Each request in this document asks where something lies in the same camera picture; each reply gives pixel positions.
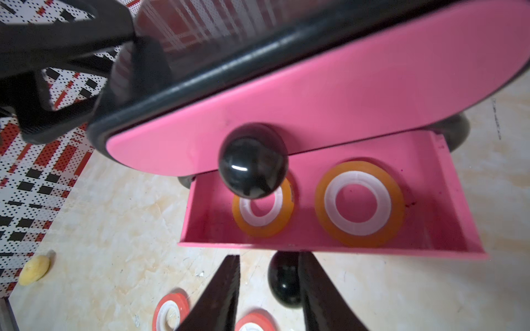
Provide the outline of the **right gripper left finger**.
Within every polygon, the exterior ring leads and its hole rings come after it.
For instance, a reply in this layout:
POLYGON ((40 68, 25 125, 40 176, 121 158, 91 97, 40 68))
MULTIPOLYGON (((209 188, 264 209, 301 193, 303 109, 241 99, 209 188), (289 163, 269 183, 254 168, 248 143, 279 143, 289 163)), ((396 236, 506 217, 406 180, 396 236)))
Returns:
POLYGON ((235 329, 240 292, 240 257, 228 255, 179 330, 235 329))

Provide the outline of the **red tape roll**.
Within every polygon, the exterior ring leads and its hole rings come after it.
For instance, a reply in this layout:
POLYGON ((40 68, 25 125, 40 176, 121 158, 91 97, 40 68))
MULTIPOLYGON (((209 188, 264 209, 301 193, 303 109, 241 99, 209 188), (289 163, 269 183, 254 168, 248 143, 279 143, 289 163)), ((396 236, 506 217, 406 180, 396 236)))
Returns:
POLYGON ((178 289, 160 299, 153 314, 152 331, 171 331, 179 328, 190 313, 185 291, 178 289))
POLYGON ((275 324, 264 314, 253 312, 242 317, 234 331, 276 331, 275 324))

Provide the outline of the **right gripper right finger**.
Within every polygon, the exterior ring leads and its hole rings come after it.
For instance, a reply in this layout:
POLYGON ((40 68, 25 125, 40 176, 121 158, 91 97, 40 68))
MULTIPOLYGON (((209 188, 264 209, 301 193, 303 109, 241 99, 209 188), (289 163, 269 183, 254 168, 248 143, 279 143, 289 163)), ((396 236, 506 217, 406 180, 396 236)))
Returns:
POLYGON ((307 330, 366 330, 311 252, 301 252, 298 277, 307 330))

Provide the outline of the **orange tape roll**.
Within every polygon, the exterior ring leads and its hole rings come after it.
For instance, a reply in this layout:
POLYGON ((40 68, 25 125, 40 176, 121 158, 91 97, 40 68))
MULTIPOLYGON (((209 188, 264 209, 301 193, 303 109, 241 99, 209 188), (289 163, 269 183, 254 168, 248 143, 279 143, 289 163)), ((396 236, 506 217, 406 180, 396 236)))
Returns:
POLYGON ((321 227, 343 245, 377 248, 399 233, 405 202, 400 186, 383 168, 367 161, 348 161, 331 168, 320 179, 315 211, 321 227), (362 186, 375 197, 375 212, 365 222, 350 222, 338 210, 336 198, 349 185, 362 186))
POLYGON ((257 216, 251 208, 251 200, 233 197, 232 214, 237 226, 251 237, 272 237, 288 225, 295 207, 295 195, 291 182, 285 179, 273 193, 271 210, 257 216))

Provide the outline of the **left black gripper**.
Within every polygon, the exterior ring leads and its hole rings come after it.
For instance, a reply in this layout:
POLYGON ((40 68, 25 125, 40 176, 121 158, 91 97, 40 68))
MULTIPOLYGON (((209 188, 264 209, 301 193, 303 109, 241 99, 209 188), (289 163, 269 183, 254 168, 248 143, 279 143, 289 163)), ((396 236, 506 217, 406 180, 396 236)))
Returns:
POLYGON ((69 1, 92 19, 51 24, 1 25, 1 110, 19 122, 25 142, 47 144, 85 124, 96 97, 52 110, 42 76, 46 68, 61 68, 108 77, 113 62, 96 53, 135 38, 129 9, 118 1, 69 1))

